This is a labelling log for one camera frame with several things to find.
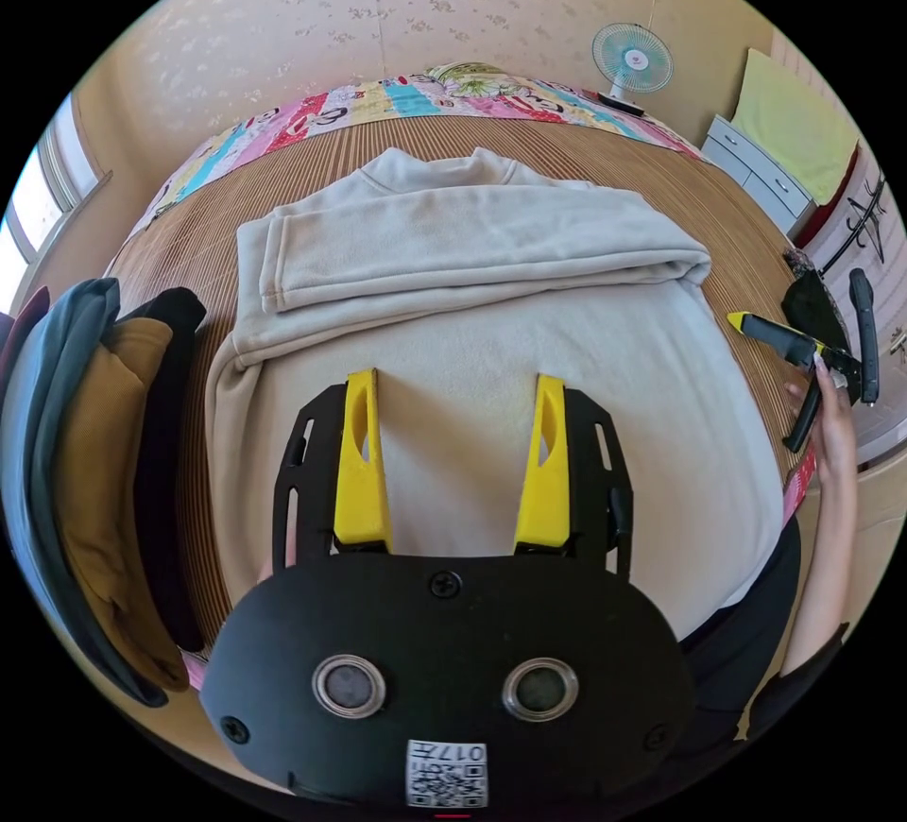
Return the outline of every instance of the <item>coat rack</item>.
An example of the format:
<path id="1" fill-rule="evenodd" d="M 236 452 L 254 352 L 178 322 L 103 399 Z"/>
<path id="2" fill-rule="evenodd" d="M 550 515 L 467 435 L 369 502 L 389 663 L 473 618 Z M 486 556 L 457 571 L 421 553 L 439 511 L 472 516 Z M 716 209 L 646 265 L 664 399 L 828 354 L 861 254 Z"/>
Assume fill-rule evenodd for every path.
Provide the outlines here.
<path id="1" fill-rule="evenodd" d="M 885 253 L 881 246 L 881 232 L 879 230 L 879 216 L 880 214 L 885 214 L 885 209 L 881 206 L 880 199 L 881 193 L 885 188 L 885 177 L 880 172 L 879 179 L 876 182 L 875 188 L 870 188 L 869 183 L 864 184 L 866 194 L 869 196 L 869 204 L 862 205 L 859 201 L 854 198 L 848 198 L 847 202 L 856 212 L 855 217 L 847 218 L 847 229 L 850 230 L 850 236 L 842 243 L 841 247 L 831 256 L 825 266 L 819 271 L 819 274 L 825 276 L 831 267 L 838 261 L 839 258 L 850 248 L 854 241 L 856 241 L 858 248 L 866 248 L 866 243 L 862 241 L 861 237 L 865 233 L 869 237 L 869 241 L 872 243 L 873 248 L 879 255 L 879 260 L 884 265 L 885 264 Z M 875 238 L 873 238 L 867 224 L 871 224 L 873 229 L 876 232 Z"/>

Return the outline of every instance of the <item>colorful quilt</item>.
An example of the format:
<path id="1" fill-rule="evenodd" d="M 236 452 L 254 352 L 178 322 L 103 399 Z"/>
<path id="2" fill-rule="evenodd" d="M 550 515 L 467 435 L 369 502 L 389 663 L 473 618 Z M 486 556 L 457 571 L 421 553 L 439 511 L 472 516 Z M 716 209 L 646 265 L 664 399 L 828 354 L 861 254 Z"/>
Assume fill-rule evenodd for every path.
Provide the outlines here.
<path id="1" fill-rule="evenodd" d="M 496 83 L 492 94 L 476 87 L 477 95 L 469 96 L 472 87 L 464 78 L 457 77 L 454 85 L 444 78 L 443 74 L 437 78 L 418 74 L 344 85 L 225 129 L 199 146 L 167 180 L 133 233 L 206 183 L 271 151 L 322 132 L 408 116 L 488 116 L 595 127 L 704 160 L 695 147 L 658 120 L 606 107 L 595 92 L 507 77 L 507 82 Z"/>

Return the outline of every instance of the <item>bamboo mat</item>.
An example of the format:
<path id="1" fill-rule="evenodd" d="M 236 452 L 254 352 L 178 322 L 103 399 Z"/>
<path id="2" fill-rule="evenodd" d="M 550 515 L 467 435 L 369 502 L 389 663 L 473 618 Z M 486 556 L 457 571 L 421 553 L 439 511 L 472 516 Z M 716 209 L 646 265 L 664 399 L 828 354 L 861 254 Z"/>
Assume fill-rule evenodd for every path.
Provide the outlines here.
<path id="1" fill-rule="evenodd" d="M 178 518 L 181 566 L 209 646 L 231 603 L 214 542 L 204 389 L 214 353 L 235 316 L 236 228 L 313 194 L 390 146 L 424 161 L 468 157 L 480 146 L 555 179 L 591 180 L 642 193 L 709 249 L 712 272 L 703 291 L 762 412 L 782 481 L 796 463 L 781 443 L 791 422 L 782 383 L 793 380 L 794 370 L 740 337 L 724 319 L 727 312 L 746 310 L 784 321 L 779 304 L 793 276 L 781 256 L 789 243 L 718 167 L 595 128 L 528 120 L 413 117 L 325 133 L 204 186 L 131 239 L 110 271 L 120 281 L 124 313 L 172 286 L 192 289 L 208 310 L 197 337 L 184 416 Z"/>

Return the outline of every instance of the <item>screw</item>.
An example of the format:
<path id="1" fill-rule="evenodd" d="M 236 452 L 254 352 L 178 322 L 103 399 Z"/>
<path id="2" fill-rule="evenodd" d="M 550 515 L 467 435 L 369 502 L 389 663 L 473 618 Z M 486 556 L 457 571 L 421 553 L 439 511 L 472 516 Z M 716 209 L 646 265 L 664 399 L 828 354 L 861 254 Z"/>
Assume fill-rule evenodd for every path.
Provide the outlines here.
<path id="1" fill-rule="evenodd" d="M 668 728 L 666 725 L 655 725 L 642 739 L 642 748 L 649 753 L 661 749 L 668 739 Z"/>
<path id="2" fill-rule="evenodd" d="M 221 718 L 220 729 L 227 739 L 235 744 L 248 743 L 248 728 L 238 718 L 234 718 L 232 715 Z"/>
<path id="3" fill-rule="evenodd" d="M 454 598 L 460 591 L 460 577 L 449 570 L 442 570 L 432 577 L 428 588 L 437 598 Z"/>

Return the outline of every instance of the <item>window frame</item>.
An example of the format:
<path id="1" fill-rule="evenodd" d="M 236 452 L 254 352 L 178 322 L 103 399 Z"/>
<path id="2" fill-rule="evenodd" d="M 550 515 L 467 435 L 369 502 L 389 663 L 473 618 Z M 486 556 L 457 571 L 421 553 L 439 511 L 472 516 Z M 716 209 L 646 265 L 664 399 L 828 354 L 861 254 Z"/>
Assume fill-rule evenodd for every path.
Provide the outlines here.
<path id="1" fill-rule="evenodd" d="M 84 156 L 85 162 L 91 167 L 92 173 L 94 174 L 94 183 L 84 194 L 80 192 L 77 183 L 73 180 L 69 168 L 66 166 L 66 160 L 63 157 L 60 149 L 60 141 L 57 137 L 58 122 L 61 119 L 61 115 L 64 113 L 64 108 L 70 109 L 72 119 L 76 126 L 79 144 L 81 145 L 81 153 Z M 37 153 L 38 165 L 41 168 L 42 179 L 47 186 L 47 191 L 60 209 L 60 217 L 54 223 L 53 227 L 50 228 L 41 244 L 35 248 L 28 238 L 28 234 L 22 225 L 19 215 L 16 213 L 16 207 L 12 196 L 9 197 L 9 202 L 4 211 L 4 220 L 9 227 L 9 234 L 12 237 L 13 244 L 19 250 L 19 254 L 26 263 L 26 270 L 20 283 L 20 293 L 34 276 L 38 262 L 50 249 L 63 225 L 68 220 L 75 217 L 81 208 L 94 197 L 97 190 L 105 185 L 111 177 L 110 171 L 104 175 L 98 175 L 94 160 L 82 143 L 81 134 L 78 132 L 76 101 L 72 94 L 66 96 L 65 100 L 60 105 L 60 108 L 57 110 L 57 113 L 54 115 L 54 118 L 44 129 L 44 132 L 41 133 L 33 150 Z M 20 296 L 17 294 L 13 304 L 15 304 L 16 300 L 19 298 Z"/>

